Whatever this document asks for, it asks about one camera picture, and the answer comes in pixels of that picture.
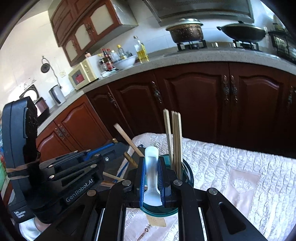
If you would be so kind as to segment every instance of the microwave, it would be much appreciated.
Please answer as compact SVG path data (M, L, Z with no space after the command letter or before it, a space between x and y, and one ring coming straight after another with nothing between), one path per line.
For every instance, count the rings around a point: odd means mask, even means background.
M81 89L97 80L101 73L100 58L98 55L94 55L80 62L69 74L69 79L74 88Z

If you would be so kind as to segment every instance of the wall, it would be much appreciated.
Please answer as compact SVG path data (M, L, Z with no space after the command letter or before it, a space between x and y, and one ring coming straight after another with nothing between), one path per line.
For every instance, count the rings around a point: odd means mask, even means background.
M157 20L152 15L149 8L141 0L128 0L128 3L133 11L133 14L139 23L138 27L131 29L130 31L118 36L111 40L109 43L104 45L102 48L117 49L117 44L120 44L125 51L130 51L136 54L134 48L133 36L136 35L145 44L145 48L148 53L158 51L165 48L175 47L176 44L173 42L171 35L165 30L165 27L160 27ZM260 0L251 0L253 14L254 14L254 25L258 27L267 27L271 29L272 18L270 18L264 6ZM217 26L224 26L230 23L237 23L236 21L230 20L202 20L204 24L202 31L204 39L208 42L232 42L232 39L225 35L222 31L219 31ZM271 47L269 36L259 42L262 47Z
M48 12L42 12L16 25L0 50L0 110L6 103L17 100L24 92L24 83L30 84L33 79L49 108L54 106L48 91L57 81L51 70L45 74L40 71L42 55L55 70L64 95L73 90L68 76L59 76L61 71L69 73L72 68L56 43Z

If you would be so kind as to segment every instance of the white cloth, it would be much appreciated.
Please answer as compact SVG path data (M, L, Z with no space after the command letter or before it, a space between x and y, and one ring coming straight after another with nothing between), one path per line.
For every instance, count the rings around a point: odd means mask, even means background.
M182 139L183 158L194 175L194 188L217 188L268 239L284 241L296 223L296 160L282 156ZM168 153L165 134L145 133L133 138L136 146L155 146ZM127 163L125 159L119 171ZM137 240L148 225L141 210L127 211L125 240ZM141 239L178 240L178 222L165 218L167 227L153 227Z

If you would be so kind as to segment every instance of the brown pot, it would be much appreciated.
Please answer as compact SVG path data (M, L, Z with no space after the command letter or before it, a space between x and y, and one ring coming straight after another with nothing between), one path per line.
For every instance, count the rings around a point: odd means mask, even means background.
M165 30L170 32L173 41L177 44L203 40L201 26L203 24L195 18L183 18L168 26Z

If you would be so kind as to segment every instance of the screw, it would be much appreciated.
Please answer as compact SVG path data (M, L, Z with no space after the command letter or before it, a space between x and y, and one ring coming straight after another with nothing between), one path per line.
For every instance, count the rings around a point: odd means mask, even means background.
M122 181L122 185L124 185L124 186L129 186L130 184L131 184L130 180L123 180Z
M216 188L209 188L209 193L212 195L216 195L218 193L218 190Z
M88 190L86 194L89 197L93 197L94 195L96 195L96 190L94 189Z
M179 179L176 179L176 180L174 180L174 184L176 186L181 186L183 184L183 182L181 180L179 180Z

